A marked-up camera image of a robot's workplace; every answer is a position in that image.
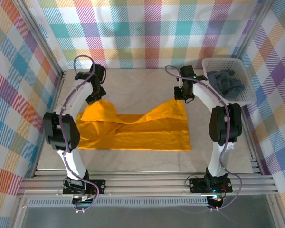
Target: orange fabric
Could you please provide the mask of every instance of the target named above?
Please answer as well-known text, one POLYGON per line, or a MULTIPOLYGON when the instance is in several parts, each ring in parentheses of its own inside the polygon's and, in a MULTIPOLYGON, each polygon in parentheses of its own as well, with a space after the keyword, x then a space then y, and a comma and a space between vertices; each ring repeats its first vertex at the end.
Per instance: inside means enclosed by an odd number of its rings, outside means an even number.
POLYGON ((79 149, 191 150, 182 101, 171 99, 147 114, 117 114, 109 101, 101 99, 76 121, 79 149))

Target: cable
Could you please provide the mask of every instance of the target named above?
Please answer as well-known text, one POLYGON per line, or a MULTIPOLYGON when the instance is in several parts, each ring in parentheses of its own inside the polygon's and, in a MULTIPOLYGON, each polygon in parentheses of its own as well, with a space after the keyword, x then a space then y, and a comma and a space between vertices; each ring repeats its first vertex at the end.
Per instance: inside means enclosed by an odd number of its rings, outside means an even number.
POLYGON ((187 102, 187 100, 185 100, 185 103, 186 104, 189 104, 191 101, 193 101, 194 100, 194 98, 192 98, 191 100, 189 100, 188 102, 187 102))
POLYGON ((100 82, 100 84, 105 82, 105 79, 106 79, 106 69, 104 69, 104 72, 105 72, 104 79, 100 82))
POLYGON ((228 173, 228 174, 230 174, 230 175, 233 175, 233 176, 236 176, 236 177, 239 179, 239 188, 238 188, 238 191, 237 191, 236 195, 234 196, 234 198, 233 198, 228 204, 226 204, 225 206, 220 207, 220 209, 223 209, 223 208, 229 206, 231 203, 233 203, 233 202, 235 201, 235 199, 238 197, 238 195, 239 195, 239 193, 241 192, 241 190, 242 190, 242 179, 240 178, 240 176, 237 175, 237 174, 235 174, 235 173, 231 173, 230 171, 228 171, 228 170, 226 169, 226 167, 224 166, 223 161, 222 161, 223 156, 224 156, 224 153, 226 152, 226 148, 227 148, 227 144, 228 144, 228 142, 229 142, 229 136, 230 136, 230 115, 229 115, 228 107, 227 107, 227 105, 225 104, 225 102, 221 99, 221 97, 217 94, 217 92, 215 92, 215 90, 214 90, 211 86, 208 86, 208 85, 206 85, 205 83, 203 83, 203 82, 201 82, 201 81, 199 81, 199 80, 196 80, 196 79, 194 79, 194 78, 191 78, 191 77, 181 77, 181 71, 180 71, 177 67, 172 66, 172 65, 167 65, 167 66, 165 67, 165 71, 166 71, 169 75, 171 75, 171 76, 173 76, 173 77, 176 77, 176 78, 178 78, 178 79, 194 81, 194 82, 199 83, 200 85, 206 87, 208 90, 210 90, 210 91, 214 94, 214 96, 219 100, 219 102, 222 103, 222 105, 224 106, 224 108, 225 108, 225 110, 226 110, 226 116, 227 116, 227 133, 226 133, 226 140, 225 140, 224 148, 223 148, 223 150, 222 150, 222 152, 221 152, 221 154, 220 154, 220 156, 219 156, 219 163, 220 163, 220 165, 223 167, 223 169, 226 171, 226 173, 228 173), (174 74, 170 73, 170 72, 168 71, 168 67, 172 67, 172 68, 176 69, 176 70, 178 71, 178 75, 174 75, 174 74))
POLYGON ((220 215, 222 215, 223 217, 225 217, 225 219, 229 220, 231 223, 233 223, 233 225, 235 225, 236 227, 239 228, 243 228, 243 226, 241 224, 239 224, 236 221, 233 221, 232 219, 230 219, 227 215, 225 215, 221 210, 219 211, 220 215))
MULTIPOLYGON (((189 177, 196 177, 197 179, 199 179, 199 177, 195 175, 190 175, 189 177)), ((187 185, 188 187, 190 187, 190 185, 187 184, 187 180, 189 179, 189 177, 187 177, 187 179, 185 180, 185 185, 187 185)))
POLYGON ((190 207, 191 208, 192 206, 185 205, 185 206, 177 206, 177 207, 175 207, 177 210, 180 210, 181 212, 184 212, 184 213, 187 213, 187 214, 192 214, 192 215, 201 214, 201 213, 205 213, 205 212, 209 211, 209 209, 200 210, 200 211, 187 211, 187 210, 185 210, 185 209, 183 209, 181 207, 190 207))
POLYGON ((223 199, 226 197, 226 193, 227 193, 227 191, 226 191, 226 187, 224 186, 224 185, 222 185, 222 187, 223 187, 223 189, 224 189, 224 197, 223 197, 223 199))
MULTIPOLYGON (((69 178, 64 178, 63 181, 62 181, 62 184, 63 186, 65 187, 70 187, 69 185, 66 185, 66 179, 69 179, 69 178)), ((85 189, 81 189, 81 188, 77 188, 77 187, 72 187, 72 189, 75 189, 77 192, 81 193, 81 194, 84 194, 86 192, 85 189)), ((90 188, 90 194, 92 195, 93 194, 93 189, 90 188)))
POLYGON ((94 63, 94 60, 93 60, 90 56, 87 56, 87 55, 79 55, 79 56, 77 56, 77 57, 74 59, 74 70, 75 70, 75 73, 77 74, 76 61, 77 61, 77 59, 80 58, 80 57, 87 57, 88 59, 90 59, 90 60, 92 61, 92 67, 93 67, 93 69, 92 69, 92 72, 90 73, 89 77, 87 77, 84 82, 82 82, 82 83, 81 83, 80 85, 78 85, 75 89, 73 89, 73 90, 70 92, 70 94, 67 96, 65 102, 64 102, 63 105, 62 105, 62 108, 61 108, 61 110, 60 110, 60 113, 59 113, 59 125, 60 125, 60 128, 61 128, 61 132, 62 132, 62 135, 63 135, 63 139, 65 140, 65 144, 66 144, 66 149, 65 149, 64 152, 62 153, 62 157, 63 157, 63 161, 64 161, 64 163, 65 163, 65 165, 66 165, 67 170, 68 170, 73 176, 75 176, 76 178, 78 178, 80 181, 83 181, 83 182, 85 182, 86 184, 90 184, 90 185, 92 185, 92 186, 96 189, 96 195, 95 195, 94 200, 93 200, 93 202, 91 203, 90 206, 88 206, 88 207, 85 208, 85 209, 82 208, 82 210, 78 210, 77 205, 75 205, 74 208, 75 208, 75 210, 76 210, 77 213, 78 213, 79 211, 82 211, 82 212, 84 213, 85 211, 87 211, 88 209, 90 209, 90 208, 96 203, 96 201, 97 201, 97 199, 98 199, 98 197, 99 197, 99 192, 100 192, 100 191, 99 191, 99 188, 98 188, 98 186, 97 186, 96 184, 94 184, 94 183, 92 183, 92 182, 90 182, 90 181, 88 181, 88 180, 82 179, 82 178, 79 177, 76 173, 74 173, 74 172, 72 171, 72 169, 70 168, 70 166, 69 166, 69 164, 68 164, 68 162, 67 162, 67 159, 66 159, 66 155, 67 155, 67 153, 69 152, 68 140, 67 140, 67 133, 66 133, 65 128, 64 128, 64 126, 63 126, 63 124, 62 124, 62 114, 63 114, 64 110, 66 109, 66 105, 67 105, 68 101, 71 99, 71 97, 74 95, 74 93, 75 93, 81 86, 83 86, 83 85, 93 76, 93 74, 94 74, 94 72, 95 72, 95 63, 94 63))

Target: basket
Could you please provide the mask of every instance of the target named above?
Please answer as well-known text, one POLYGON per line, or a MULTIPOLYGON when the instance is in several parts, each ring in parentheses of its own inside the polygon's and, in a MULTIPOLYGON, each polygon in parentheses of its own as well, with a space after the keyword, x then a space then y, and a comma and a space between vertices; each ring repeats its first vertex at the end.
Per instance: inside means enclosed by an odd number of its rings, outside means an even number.
POLYGON ((256 92, 252 86, 248 72, 242 60, 237 58, 206 58, 202 60, 202 66, 205 76, 208 78, 207 72, 220 70, 234 70, 234 78, 241 81, 244 85, 243 90, 235 99, 225 99, 229 103, 238 103, 241 107, 255 103, 257 101, 256 92))

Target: gray cloth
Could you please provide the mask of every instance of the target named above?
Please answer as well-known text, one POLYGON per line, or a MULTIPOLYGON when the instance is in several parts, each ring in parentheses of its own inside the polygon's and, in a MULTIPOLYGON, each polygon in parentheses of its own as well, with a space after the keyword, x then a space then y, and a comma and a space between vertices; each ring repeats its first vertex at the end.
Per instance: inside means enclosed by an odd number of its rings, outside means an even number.
POLYGON ((210 85, 225 99, 237 98, 245 88, 240 80, 233 78, 233 70, 207 72, 210 85))

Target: checkered wallpaper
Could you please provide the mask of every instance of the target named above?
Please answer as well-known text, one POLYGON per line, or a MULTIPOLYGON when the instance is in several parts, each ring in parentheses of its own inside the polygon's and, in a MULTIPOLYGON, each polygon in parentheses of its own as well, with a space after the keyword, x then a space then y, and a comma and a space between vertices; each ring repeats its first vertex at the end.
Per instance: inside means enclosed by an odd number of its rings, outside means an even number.
POLYGON ((201 68, 240 46, 262 0, 26 0, 64 69, 201 68), (89 68, 78 61, 78 68, 89 68))
POLYGON ((246 107, 257 152, 285 207, 285 0, 276 0, 245 54, 258 101, 246 107))
POLYGON ((0 0, 0 228, 34 162, 57 82, 12 0, 0 0))

